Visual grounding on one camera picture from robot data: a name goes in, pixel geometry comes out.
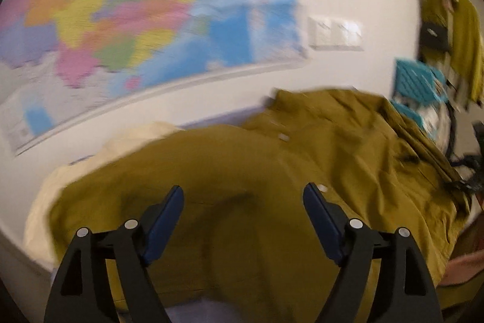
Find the black handbag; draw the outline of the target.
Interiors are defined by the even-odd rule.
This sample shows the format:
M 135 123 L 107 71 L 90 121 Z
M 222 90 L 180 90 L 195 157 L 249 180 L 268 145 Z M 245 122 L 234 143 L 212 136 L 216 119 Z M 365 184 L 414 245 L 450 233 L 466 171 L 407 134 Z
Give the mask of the black handbag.
M 450 49 L 448 28 L 431 22 L 423 22 L 419 34 L 419 44 L 440 52 L 448 52 Z

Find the purple plaid bed sheet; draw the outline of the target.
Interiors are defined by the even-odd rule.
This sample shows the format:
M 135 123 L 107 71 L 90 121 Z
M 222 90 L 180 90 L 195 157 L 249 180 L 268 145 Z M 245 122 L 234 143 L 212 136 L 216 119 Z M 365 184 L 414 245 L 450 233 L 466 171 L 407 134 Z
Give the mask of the purple plaid bed sheet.
M 219 285 L 206 276 L 199 256 L 204 235 L 214 225 L 229 234 L 224 252 L 242 257 L 255 245 L 252 231 L 244 228 L 253 217 L 242 210 L 254 209 L 255 177 L 262 172 L 263 155 L 276 146 L 251 121 L 191 128 L 154 140 L 69 184 L 48 213 L 60 264 L 78 229 L 101 233 L 139 220 L 178 185 L 185 197 L 180 219 L 161 257 L 147 268 L 169 322 L 241 321 L 242 308 L 264 306 L 263 296 L 251 292 L 260 277 L 257 263 Z M 128 311 L 116 263 L 106 263 L 116 312 Z

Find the mustard hanging sweater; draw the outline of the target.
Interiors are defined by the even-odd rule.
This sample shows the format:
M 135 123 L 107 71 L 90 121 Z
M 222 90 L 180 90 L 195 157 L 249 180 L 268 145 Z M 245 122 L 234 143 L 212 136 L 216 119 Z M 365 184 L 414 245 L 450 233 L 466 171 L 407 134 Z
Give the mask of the mustard hanging sweater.
M 450 49 L 440 52 L 419 45 L 420 58 L 441 65 L 455 88 L 454 101 L 467 109 L 483 104 L 483 37 L 479 15 L 469 0 L 454 2 L 449 10 L 444 0 L 423 0 L 421 25 L 431 22 L 448 28 Z

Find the olive green jacket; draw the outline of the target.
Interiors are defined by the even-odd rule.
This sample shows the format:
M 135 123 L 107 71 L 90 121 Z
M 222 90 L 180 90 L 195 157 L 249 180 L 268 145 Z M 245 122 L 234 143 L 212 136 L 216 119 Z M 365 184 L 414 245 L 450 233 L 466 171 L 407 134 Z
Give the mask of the olive green jacket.
M 242 257 L 224 252 L 220 225 L 204 235 L 199 260 L 217 284 L 258 265 L 251 292 L 263 308 L 242 308 L 248 322 L 312 322 L 328 297 L 338 269 L 323 252 L 303 207 L 303 188 L 324 188 L 327 201 L 370 228 L 404 226 L 415 238 L 431 278 L 439 282 L 469 217 L 470 200 L 446 183 L 458 173 L 411 120 L 385 98 L 356 90 L 277 92 L 266 109 L 247 121 L 276 142 L 255 177 L 252 221 L 244 228 L 255 245 Z

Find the colourful wall map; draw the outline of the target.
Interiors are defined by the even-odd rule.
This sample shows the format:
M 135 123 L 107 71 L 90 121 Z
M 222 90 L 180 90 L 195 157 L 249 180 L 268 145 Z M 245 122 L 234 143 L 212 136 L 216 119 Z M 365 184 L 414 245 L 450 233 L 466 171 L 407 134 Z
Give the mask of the colourful wall map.
M 2 0 L 2 135 L 19 153 L 154 86 L 301 61 L 297 13 L 297 0 Z

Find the teal plastic storage rack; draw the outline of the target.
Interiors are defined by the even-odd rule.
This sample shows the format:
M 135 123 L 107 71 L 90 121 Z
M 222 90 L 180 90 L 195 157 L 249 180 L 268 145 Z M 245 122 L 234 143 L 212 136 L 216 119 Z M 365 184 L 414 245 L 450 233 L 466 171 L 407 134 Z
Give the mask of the teal plastic storage rack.
M 441 71 L 419 61 L 396 60 L 391 103 L 400 114 L 432 136 L 437 132 L 446 102 L 446 77 Z

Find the white wall socket panel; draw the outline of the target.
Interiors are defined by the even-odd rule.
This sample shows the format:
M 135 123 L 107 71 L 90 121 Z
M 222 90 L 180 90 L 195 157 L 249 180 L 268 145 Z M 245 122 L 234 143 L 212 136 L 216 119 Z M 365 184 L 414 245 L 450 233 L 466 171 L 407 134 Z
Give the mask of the white wall socket panel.
M 308 40 L 317 51 L 362 51 L 363 26 L 342 18 L 309 16 Z

